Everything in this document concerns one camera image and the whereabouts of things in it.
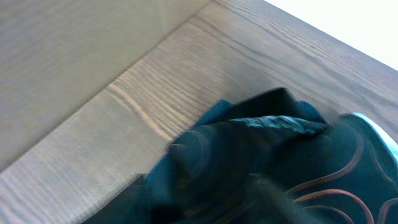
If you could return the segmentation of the black printed cycling jersey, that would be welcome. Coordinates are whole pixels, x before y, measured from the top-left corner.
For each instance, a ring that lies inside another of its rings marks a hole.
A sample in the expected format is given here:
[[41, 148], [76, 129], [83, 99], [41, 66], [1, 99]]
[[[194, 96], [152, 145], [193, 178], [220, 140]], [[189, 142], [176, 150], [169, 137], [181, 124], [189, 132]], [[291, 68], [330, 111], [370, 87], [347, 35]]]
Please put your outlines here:
[[[296, 101], [284, 88], [246, 101], [260, 100], [267, 106]], [[273, 191], [247, 220], [223, 223], [396, 223], [397, 143], [360, 113], [326, 124], [319, 135], [292, 140], [278, 153], [257, 180]]]

